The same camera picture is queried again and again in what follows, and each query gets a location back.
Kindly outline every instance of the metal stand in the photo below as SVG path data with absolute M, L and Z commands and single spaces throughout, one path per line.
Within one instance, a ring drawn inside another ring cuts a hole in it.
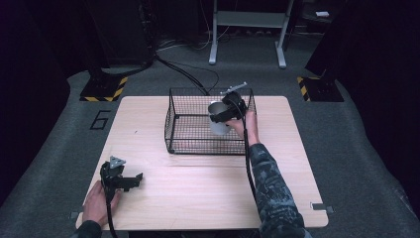
M 214 0 L 213 8 L 213 43 L 210 51 L 210 64 L 216 64 L 217 55 L 217 26 L 237 27 L 260 27 L 260 28 L 281 28 L 280 38 L 275 42 L 278 66 L 286 68 L 286 61 L 283 53 L 283 42 L 287 25 L 290 18 L 291 8 L 294 0 L 289 0 L 285 13 L 255 13 L 255 12 L 227 12 L 217 10 L 217 0 Z

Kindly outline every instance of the black wire cage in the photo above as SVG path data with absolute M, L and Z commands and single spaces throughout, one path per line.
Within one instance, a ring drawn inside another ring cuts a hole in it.
M 169 90 L 169 108 L 164 125 L 167 151 L 180 155 L 244 155 L 245 142 L 234 129 L 216 135 L 210 129 L 208 106 L 221 101 L 226 88 L 175 87 Z M 253 90 L 242 87 L 238 92 L 249 110 L 257 112 Z

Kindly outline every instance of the patterned sleeve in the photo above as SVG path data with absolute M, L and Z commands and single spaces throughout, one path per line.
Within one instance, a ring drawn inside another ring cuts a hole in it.
M 250 146 L 262 238 L 311 237 L 275 159 L 263 144 Z

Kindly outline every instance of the human hand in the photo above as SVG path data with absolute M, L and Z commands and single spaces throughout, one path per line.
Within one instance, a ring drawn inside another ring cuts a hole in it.
M 121 190 L 117 190 L 115 192 L 114 198 L 111 201 L 112 212 L 117 207 L 121 193 Z M 86 201 L 83 205 L 82 221 L 92 220 L 102 227 L 108 223 L 107 214 L 105 191 L 102 187 L 101 181 L 98 180 L 87 194 Z
M 259 127 L 257 122 L 257 114 L 255 111 L 248 110 L 245 114 L 246 126 L 248 131 L 248 144 L 249 146 L 259 143 Z M 244 139 L 244 125 L 242 120 L 231 119 L 225 122 L 226 125 L 235 129 L 238 135 Z

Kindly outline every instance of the silver cup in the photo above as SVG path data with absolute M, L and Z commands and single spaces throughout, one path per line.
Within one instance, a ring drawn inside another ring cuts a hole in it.
M 212 101 L 208 107 L 209 115 L 217 115 L 221 112 L 224 112 L 228 109 L 228 106 L 222 101 Z M 226 125 L 224 122 L 213 122 L 210 117 L 210 129 L 211 131 L 218 136 L 223 136 L 229 133 L 232 129 L 230 126 Z

